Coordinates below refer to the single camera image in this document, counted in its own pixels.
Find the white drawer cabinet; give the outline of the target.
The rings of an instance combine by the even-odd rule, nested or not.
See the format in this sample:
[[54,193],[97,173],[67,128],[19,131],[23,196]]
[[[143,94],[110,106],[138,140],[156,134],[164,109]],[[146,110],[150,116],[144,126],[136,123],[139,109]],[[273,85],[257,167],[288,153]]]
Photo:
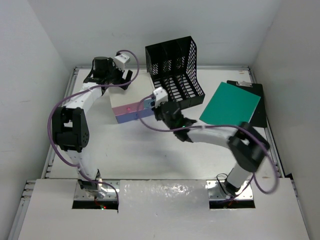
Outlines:
[[152,79],[146,71],[139,73],[137,79],[128,86],[127,90],[120,87],[108,89],[111,108],[139,102],[149,96],[155,89]]

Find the light blue small drawer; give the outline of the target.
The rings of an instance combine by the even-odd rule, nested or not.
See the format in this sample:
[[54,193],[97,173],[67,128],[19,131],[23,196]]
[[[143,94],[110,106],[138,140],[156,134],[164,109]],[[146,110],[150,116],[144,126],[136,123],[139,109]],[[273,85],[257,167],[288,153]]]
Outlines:
[[152,110],[152,98],[142,99],[137,104],[137,111],[151,111]]

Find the purple wide drawer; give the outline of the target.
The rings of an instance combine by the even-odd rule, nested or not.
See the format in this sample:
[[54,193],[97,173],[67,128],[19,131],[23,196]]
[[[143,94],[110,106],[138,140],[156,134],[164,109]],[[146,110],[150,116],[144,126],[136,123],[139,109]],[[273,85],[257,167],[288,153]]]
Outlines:
[[131,121],[138,120],[138,113],[141,118],[152,116],[154,113],[150,108],[140,110],[139,112],[131,112],[122,115],[116,115],[115,118],[118,124],[123,124]]

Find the pink drawer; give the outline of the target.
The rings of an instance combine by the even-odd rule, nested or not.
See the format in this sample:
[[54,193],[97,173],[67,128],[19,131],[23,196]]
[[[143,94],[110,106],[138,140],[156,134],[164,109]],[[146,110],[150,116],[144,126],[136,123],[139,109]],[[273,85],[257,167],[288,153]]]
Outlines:
[[112,111],[115,116],[135,113],[137,111],[138,105],[139,105],[139,102],[134,102],[134,103],[120,105],[120,106],[113,106]]

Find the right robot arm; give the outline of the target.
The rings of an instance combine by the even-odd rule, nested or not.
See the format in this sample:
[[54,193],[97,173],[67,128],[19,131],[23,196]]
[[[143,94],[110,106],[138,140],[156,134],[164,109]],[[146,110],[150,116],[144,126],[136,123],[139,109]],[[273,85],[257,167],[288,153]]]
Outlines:
[[182,114],[176,102],[151,102],[151,109],[157,121],[162,121],[181,142],[204,143],[228,149],[235,158],[235,165],[224,181],[225,194],[235,196],[247,178],[257,172],[265,151],[270,145],[248,122],[232,126],[201,126],[197,128],[195,119]]

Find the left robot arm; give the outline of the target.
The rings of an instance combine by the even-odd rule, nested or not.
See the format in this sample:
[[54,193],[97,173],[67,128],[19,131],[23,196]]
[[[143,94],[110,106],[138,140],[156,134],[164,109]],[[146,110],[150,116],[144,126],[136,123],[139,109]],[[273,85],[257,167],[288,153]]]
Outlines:
[[76,168],[80,188],[95,199],[103,199],[112,186],[103,183],[99,169],[85,149],[90,139],[86,114],[109,86],[128,88],[133,74],[131,70],[125,72],[129,61],[124,53],[95,57],[80,91],[63,100],[50,117],[53,144],[68,155],[67,162]]

